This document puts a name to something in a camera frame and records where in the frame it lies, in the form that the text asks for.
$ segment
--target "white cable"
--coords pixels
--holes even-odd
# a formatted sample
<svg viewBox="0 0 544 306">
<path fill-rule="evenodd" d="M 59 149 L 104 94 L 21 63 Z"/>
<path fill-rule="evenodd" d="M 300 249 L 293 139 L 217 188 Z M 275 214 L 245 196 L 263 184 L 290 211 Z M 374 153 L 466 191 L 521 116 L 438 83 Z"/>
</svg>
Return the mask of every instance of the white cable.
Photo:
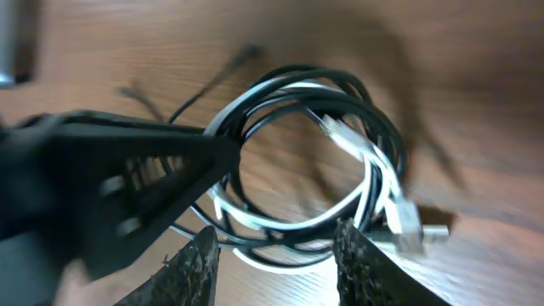
<svg viewBox="0 0 544 306">
<path fill-rule="evenodd" d="M 219 127 L 225 120 L 225 118 L 238 105 L 242 104 L 244 101 L 251 98 L 254 94 L 257 94 L 262 88 L 268 87 L 270 84 L 278 82 L 281 79 L 283 79 L 283 77 L 277 77 L 275 79 L 262 82 L 258 84 L 257 86 L 249 89 L 247 92 L 245 92 L 243 95 L 241 95 L 234 101 L 232 101 L 212 119 L 210 124 L 208 124 L 208 126 L 206 127 L 204 134 L 215 135 Z M 323 88 L 326 90 L 343 93 L 343 91 L 339 89 L 331 88 L 317 82 L 303 81 L 303 82 L 295 82 L 295 83 L 286 85 L 282 89 L 272 94 L 281 93 L 287 90 L 296 90 L 298 88 Z M 210 188 L 207 194 L 213 200 L 215 211 L 216 211 L 216 217 L 218 219 L 221 219 L 223 217 L 221 210 L 224 209 L 234 219 L 236 219 L 236 221 L 255 230 L 261 230 L 261 229 L 301 230 L 301 229 L 307 229 L 307 228 L 319 226 L 326 220 L 335 218 L 343 209 L 348 207 L 349 204 L 357 196 L 360 196 L 359 205 L 354 215 L 354 226 L 358 228 L 362 222 L 362 217 L 366 209 L 367 199 L 370 194 L 371 176 L 374 175 L 371 171 L 371 164 L 375 164 L 379 166 L 382 171 L 383 186 L 382 186 L 380 195 L 378 197 L 378 203 L 377 203 L 378 206 L 381 205 L 381 207 L 383 207 L 384 204 L 382 203 L 386 202 L 385 199 L 388 198 L 391 193 L 390 187 L 395 189 L 394 186 L 396 186 L 398 183 L 398 181 L 396 180 L 396 173 L 394 172 L 394 169 L 391 166 L 390 162 L 388 161 L 387 157 L 379 150 L 379 148 L 377 148 L 374 144 L 372 145 L 374 149 L 373 152 L 367 151 L 367 152 L 361 153 L 362 157 L 360 158 L 360 162 L 363 162 L 365 164 L 365 177 L 363 178 L 363 181 L 359 185 L 357 185 L 357 187 L 355 187 L 355 189 L 352 192 L 350 192 L 335 206 L 333 206 L 326 212 L 322 213 L 320 216 L 305 220 L 303 222 L 296 222 L 296 223 L 283 222 L 283 221 L 278 221 L 271 218 L 264 218 L 256 214 L 246 212 L 240 209 L 236 205 L 236 203 L 230 198 L 230 196 L 222 188 L 220 183 L 217 183 L 212 188 Z M 257 262 L 253 260 L 252 258 L 249 258 L 247 255 L 245 255 L 241 250 L 237 248 L 234 249 L 233 253 L 240 260 L 242 260 L 243 262 L 247 264 L 250 264 L 252 267 L 256 269 L 261 269 L 261 270 L 276 273 L 276 274 L 289 274 L 289 275 L 299 275 L 299 274 L 305 274 L 305 273 L 316 271 L 322 264 L 326 264 L 329 261 L 333 260 L 333 258 L 328 258 L 327 260 L 324 260 L 320 263 L 316 263 L 310 266 L 296 267 L 296 268 L 280 268 L 280 267 L 275 267 L 275 266 Z"/>
</svg>

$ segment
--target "wood grain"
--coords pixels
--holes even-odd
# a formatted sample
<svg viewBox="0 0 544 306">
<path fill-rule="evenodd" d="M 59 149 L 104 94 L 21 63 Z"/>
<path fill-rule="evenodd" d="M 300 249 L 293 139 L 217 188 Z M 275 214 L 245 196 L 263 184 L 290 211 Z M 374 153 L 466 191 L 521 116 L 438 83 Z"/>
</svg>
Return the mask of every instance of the wood grain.
<svg viewBox="0 0 544 306">
<path fill-rule="evenodd" d="M 453 304 L 538 305 L 544 298 L 543 12 L 538 0 L 48 0 L 37 81 L 0 92 L 0 111 L 6 122 L 81 108 L 151 118 L 116 94 L 136 79 L 169 114 L 244 43 L 264 46 L 265 58 L 179 123 L 205 126 L 278 65 L 351 71 L 411 145 L 411 193 L 460 216 L 447 245 L 421 261 L 400 260 L 401 266 Z M 243 183 L 267 211 L 307 218 L 356 184 L 356 165 L 311 129 L 286 118 L 244 149 Z M 190 214 L 180 222 L 201 226 Z M 113 304 L 185 242 L 166 232 L 132 267 L 76 286 L 78 301 Z M 73 274 L 66 275 L 73 285 Z M 223 252 L 216 304 L 333 305 L 335 275 L 333 264 L 300 277 L 265 274 Z M 59 304 L 74 304 L 67 292 L 59 293 Z"/>
</svg>

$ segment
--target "cable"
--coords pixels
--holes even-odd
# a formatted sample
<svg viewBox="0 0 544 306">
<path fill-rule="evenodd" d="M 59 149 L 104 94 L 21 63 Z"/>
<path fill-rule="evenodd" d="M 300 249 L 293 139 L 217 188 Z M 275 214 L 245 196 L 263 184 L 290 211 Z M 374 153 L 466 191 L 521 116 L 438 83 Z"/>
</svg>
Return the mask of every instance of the cable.
<svg viewBox="0 0 544 306">
<path fill-rule="evenodd" d="M 167 122 L 173 123 L 184 110 L 256 52 L 254 47 L 243 50 L 197 95 L 179 107 Z M 336 87 L 325 85 L 320 80 L 326 80 Z M 264 115 L 248 125 L 250 118 L 266 110 Z M 226 238 L 226 241 L 219 243 L 221 247 L 234 248 L 237 257 L 258 269 L 283 274 L 306 273 L 331 259 L 330 246 L 308 249 L 303 245 L 330 240 L 338 218 L 353 218 L 354 226 L 367 232 L 373 218 L 382 213 L 383 199 L 401 192 L 399 179 L 404 177 L 406 161 L 399 132 L 373 104 L 359 79 L 345 71 L 310 65 L 289 65 L 263 75 L 243 95 L 222 109 L 208 124 L 204 134 L 227 136 L 243 146 L 262 127 L 294 112 L 302 112 L 322 128 L 326 117 L 341 120 L 350 115 L 362 122 L 364 131 L 360 133 L 375 144 L 372 151 L 375 153 L 361 157 L 360 161 L 365 164 L 365 176 L 352 192 L 320 216 L 290 223 L 269 216 L 249 199 L 237 169 L 207 192 L 214 202 L 217 219 L 207 215 L 197 204 L 191 207 L 205 224 L 213 226 Z M 166 161 L 162 164 L 166 174 L 172 173 Z M 235 204 L 226 193 L 229 185 L 242 202 L 241 206 Z M 238 235 L 231 226 L 231 218 L 248 228 L 262 230 L 266 238 Z M 171 229 L 189 238 L 195 236 L 194 232 L 178 224 L 173 224 Z M 310 260 L 306 263 L 282 263 L 255 252 L 259 248 L 272 246 L 282 246 L 297 254 L 308 255 Z"/>
</svg>

